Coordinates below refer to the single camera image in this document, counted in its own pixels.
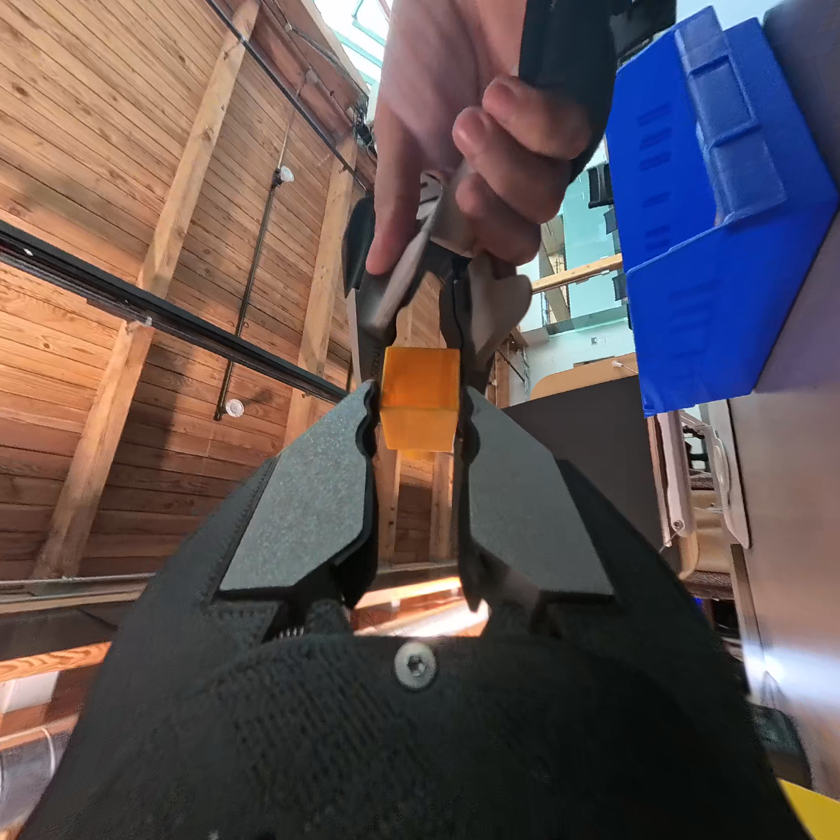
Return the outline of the tan board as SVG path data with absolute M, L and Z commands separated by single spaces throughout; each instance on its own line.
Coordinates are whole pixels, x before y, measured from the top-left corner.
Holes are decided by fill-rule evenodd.
M 531 390 L 529 400 L 576 391 L 588 386 L 637 377 L 637 371 L 617 359 L 585 364 L 544 376 Z

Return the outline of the person's right hand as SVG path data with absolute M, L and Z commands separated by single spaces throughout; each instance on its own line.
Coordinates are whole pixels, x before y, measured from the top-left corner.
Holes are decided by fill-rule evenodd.
M 585 111 L 531 88 L 517 68 L 526 2 L 394 2 L 374 111 L 373 275 L 393 269 L 416 230 L 421 174 L 470 173 L 455 201 L 479 249 L 534 258 L 590 146 Z

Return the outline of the silver ventilation duct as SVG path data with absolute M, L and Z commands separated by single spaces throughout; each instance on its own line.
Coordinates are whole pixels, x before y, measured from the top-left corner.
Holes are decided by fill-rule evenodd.
M 20 823 L 35 808 L 60 765 L 70 732 L 40 731 L 40 738 L 1 751 L 1 824 Z

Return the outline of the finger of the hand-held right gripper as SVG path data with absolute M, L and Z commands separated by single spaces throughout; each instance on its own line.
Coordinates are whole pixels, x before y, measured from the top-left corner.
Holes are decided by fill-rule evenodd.
M 455 256 L 441 290 L 441 333 L 459 352 L 463 388 L 486 389 L 492 358 L 526 315 L 532 283 L 512 273 L 497 277 L 490 257 Z
M 385 350 L 396 341 L 397 316 L 412 302 L 427 270 L 442 185 L 434 175 L 423 173 L 420 186 L 416 233 L 402 256 L 389 273 L 365 271 L 358 286 L 359 383 L 382 378 Z

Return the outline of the black ceiling rail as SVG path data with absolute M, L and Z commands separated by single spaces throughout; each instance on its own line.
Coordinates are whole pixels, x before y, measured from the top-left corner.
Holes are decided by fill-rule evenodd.
M 330 381 L 6 222 L 1 223 L 1 260 L 123 321 L 167 333 L 327 403 L 338 404 L 347 395 Z

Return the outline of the blue plastic bin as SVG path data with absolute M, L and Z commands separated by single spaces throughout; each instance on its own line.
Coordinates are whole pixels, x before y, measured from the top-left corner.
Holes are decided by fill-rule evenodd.
M 838 207 L 759 20 L 668 29 L 605 138 L 645 416 L 750 394 Z

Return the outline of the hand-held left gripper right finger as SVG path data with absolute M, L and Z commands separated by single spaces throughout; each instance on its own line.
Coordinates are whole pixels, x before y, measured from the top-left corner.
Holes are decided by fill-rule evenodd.
M 615 591 L 555 457 L 473 387 L 463 392 L 458 573 L 473 611 L 609 603 Z

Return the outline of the orange plastic part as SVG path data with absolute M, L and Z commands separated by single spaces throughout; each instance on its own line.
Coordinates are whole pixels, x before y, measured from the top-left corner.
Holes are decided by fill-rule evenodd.
M 385 446 L 410 453 L 454 452 L 460 410 L 460 352 L 385 350 L 380 423 Z

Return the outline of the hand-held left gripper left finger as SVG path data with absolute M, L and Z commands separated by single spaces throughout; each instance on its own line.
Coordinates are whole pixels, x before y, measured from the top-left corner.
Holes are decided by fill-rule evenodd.
M 379 386 L 365 382 L 284 448 L 218 592 L 355 606 L 377 571 L 373 471 Z

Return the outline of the yellow plastic bin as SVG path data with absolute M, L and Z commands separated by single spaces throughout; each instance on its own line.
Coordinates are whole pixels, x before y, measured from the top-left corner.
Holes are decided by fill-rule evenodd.
M 778 779 L 800 823 L 813 839 L 839 839 L 839 801 Z

